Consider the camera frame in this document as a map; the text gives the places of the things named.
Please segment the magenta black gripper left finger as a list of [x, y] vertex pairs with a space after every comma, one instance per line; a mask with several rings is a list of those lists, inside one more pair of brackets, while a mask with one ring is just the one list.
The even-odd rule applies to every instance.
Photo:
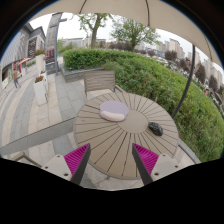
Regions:
[[55, 155], [42, 169], [79, 185], [90, 153], [90, 144], [85, 144], [65, 156]]

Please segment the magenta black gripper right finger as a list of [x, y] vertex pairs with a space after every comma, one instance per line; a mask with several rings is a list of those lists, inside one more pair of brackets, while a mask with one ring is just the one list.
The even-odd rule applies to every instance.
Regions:
[[167, 154], [158, 155], [135, 143], [132, 144], [132, 154], [144, 185], [181, 169], [181, 166]]

